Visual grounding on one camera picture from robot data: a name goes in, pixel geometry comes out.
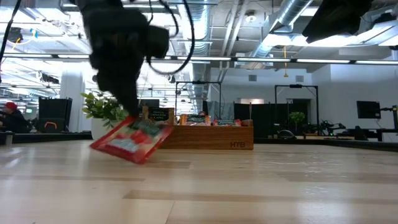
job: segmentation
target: wooden crate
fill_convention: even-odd
[[[161,149],[253,150],[253,127],[174,126]]]

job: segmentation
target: light wooden surface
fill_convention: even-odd
[[[175,125],[163,149],[253,150],[253,127]]]
[[[135,166],[89,143],[0,147],[0,223],[398,223],[393,152],[163,149]]]

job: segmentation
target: ceiling duct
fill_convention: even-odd
[[[193,26],[195,28],[195,39],[196,40],[206,40],[208,38],[208,21],[209,21],[209,16],[210,16],[210,8],[205,4],[203,1],[198,1],[202,2],[203,4],[191,4],[189,6],[191,15],[192,15],[192,20],[193,20]],[[179,5],[178,6],[178,11],[181,15],[181,20],[182,20],[182,25],[184,28],[182,30],[185,31],[183,34],[185,38],[191,39],[190,35],[190,24],[187,12],[184,8],[184,6]],[[187,50],[190,49],[190,42],[187,42],[185,44],[185,47]],[[209,51],[209,45],[208,42],[195,42],[195,49],[193,51],[194,55],[197,56],[208,56]],[[192,81],[210,81],[210,65],[206,63],[192,63],[192,72],[193,72],[193,77]],[[203,101],[203,87],[202,86],[197,86],[193,85],[193,94],[196,98],[196,104],[197,104],[197,110],[201,111],[202,110],[202,101]]]
[[[270,32],[292,32],[293,24],[299,18],[301,13],[312,3],[313,0],[284,0],[280,10],[276,13],[267,16],[264,21],[263,36],[264,40],[260,43],[255,51],[252,52],[252,57],[266,57],[271,49],[274,47],[268,45],[265,40]],[[240,68],[264,69],[266,66],[258,62],[251,62],[240,66]]]

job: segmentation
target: ceiling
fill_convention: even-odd
[[[1,39],[4,35],[4,30],[12,12],[12,8],[7,6],[11,6],[13,2],[14,1],[12,0],[3,0],[1,3]],[[75,7],[67,3],[62,7],[48,4],[49,2],[54,4],[53,2],[56,1],[41,0],[37,2],[40,4],[38,3],[36,8],[24,8],[23,10],[20,10],[14,18],[13,27],[20,27],[22,29],[21,34],[24,36],[24,40],[20,44],[8,42],[6,47],[7,53],[89,54],[91,52],[90,45],[88,44],[83,30],[81,15],[76,11]],[[176,1],[169,2],[170,7],[174,11],[178,12],[178,7],[181,5],[176,4]],[[253,10],[256,20],[248,22],[245,20],[246,16],[244,16],[240,26],[237,26],[237,23],[240,16],[239,10],[242,8],[241,4],[238,6],[238,13],[236,16],[231,16],[231,9],[236,1],[216,0],[195,2],[200,2],[200,4],[203,3],[209,10],[207,20],[208,27],[205,27],[207,30],[207,36],[204,40],[198,41],[206,45],[208,49],[206,51],[206,56],[220,56],[223,53],[223,44],[228,22],[230,20],[234,22],[234,29],[238,29],[236,38],[233,38],[232,33],[234,32],[234,29],[232,29],[229,39],[227,40],[227,44],[229,44],[228,46],[232,45],[230,55],[248,54],[263,43],[264,38],[268,38],[269,41],[271,41],[270,39],[275,37],[273,35],[264,35],[264,24],[269,15],[273,15],[278,12],[282,3],[281,0],[248,1],[246,12]],[[308,23],[310,16],[316,12],[317,6],[319,6],[320,3],[320,0],[315,0],[308,8],[306,8],[302,16],[300,16],[295,22],[295,29],[300,29],[301,26]],[[372,10],[377,10],[394,4],[397,4],[396,0],[375,0]],[[130,6],[137,7],[142,12],[145,12],[144,14],[147,17],[150,16],[148,13],[149,7],[147,1],[136,1],[135,4]],[[170,33],[173,34],[175,32],[175,25],[170,14],[165,13],[164,10],[155,3],[154,9],[156,9],[156,13],[154,14],[154,19],[151,24],[168,28]],[[187,47],[189,46],[189,41],[187,39],[187,33],[190,31],[189,26],[186,26],[186,19],[184,19],[183,14],[177,13],[176,18],[181,32],[179,35],[171,38],[168,55],[186,55]],[[391,30],[391,37],[395,37],[398,34],[398,26],[396,28],[396,33],[393,33],[393,30]],[[34,37],[32,30],[37,32],[37,37]],[[277,36],[275,41],[281,40],[282,38]],[[287,45],[285,48],[281,47],[279,44],[274,46],[269,52],[268,57],[286,56],[289,58],[383,59],[388,57],[391,53],[387,46],[379,46],[377,44],[357,44],[350,47],[314,47],[288,42],[285,45]],[[62,71],[66,66],[66,63],[71,63],[71,61],[7,58],[1,65],[1,85],[28,86],[28,88],[24,88],[24,91],[11,91],[13,94],[10,94],[10,88],[2,88],[4,91],[7,91],[6,96],[3,96],[3,98],[21,96],[26,98],[29,96],[29,93],[31,93],[31,97],[38,95],[57,96],[59,85],[51,85],[52,88],[32,88],[32,86],[46,87],[49,85],[48,83],[40,81],[37,76],[39,71],[62,81]],[[82,69],[84,68],[86,87],[90,90],[96,90],[96,84],[91,80],[96,71],[92,70],[89,63],[86,61],[74,61],[73,63],[76,63],[76,65]],[[177,63],[156,63],[154,66],[161,70],[171,71],[176,69],[179,65],[180,64]],[[214,68],[219,67],[219,63],[212,62],[210,66],[213,67],[214,70]],[[280,68],[284,68],[284,66],[284,63],[274,63],[272,66],[268,66],[267,68],[278,70]],[[197,80],[198,76],[195,76],[195,71],[197,70],[196,67],[197,65],[190,64],[185,68],[185,70],[176,74],[176,80]],[[306,69],[305,72],[313,72],[319,68],[319,65],[294,64],[289,65],[289,68],[302,68]],[[206,72],[203,72],[199,78],[206,80],[205,73]],[[138,85],[139,96],[142,96],[143,98],[160,98],[161,102],[163,102],[163,106],[174,106],[175,84],[169,83],[168,76],[156,74],[145,64],[141,70]],[[207,88],[205,86],[197,87],[185,85],[182,89],[184,89],[184,91],[178,97],[177,107],[180,108],[179,113],[195,113],[198,110],[201,110],[201,101],[198,101],[197,99],[198,97],[205,97],[207,95]]]

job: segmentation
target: black frame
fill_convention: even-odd
[[[222,84],[221,82],[202,82],[202,81],[193,81],[193,82],[183,81],[183,82],[181,82],[181,81],[176,81],[175,82],[175,112],[174,112],[175,116],[177,115],[177,92],[178,92],[178,84],[180,84],[180,83],[191,83],[194,85],[218,84],[218,86],[220,88],[219,89],[219,91],[220,91],[220,108],[218,110],[218,113],[219,113],[218,117],[221,119],[221,84]]]
[[[321,135],[321,131],[320,131],[320,126],[319,126],[319,99],[318,99],[318,86],[315,85],[275,85],[275,121],[277,121],[277,117],[278,117],[278,96],[277,96],[277,90],[278,87],[289,87],[289,88],[314,88],[315,89],[315,98],[317,99],[317,129],[318,129],[318,135]]]

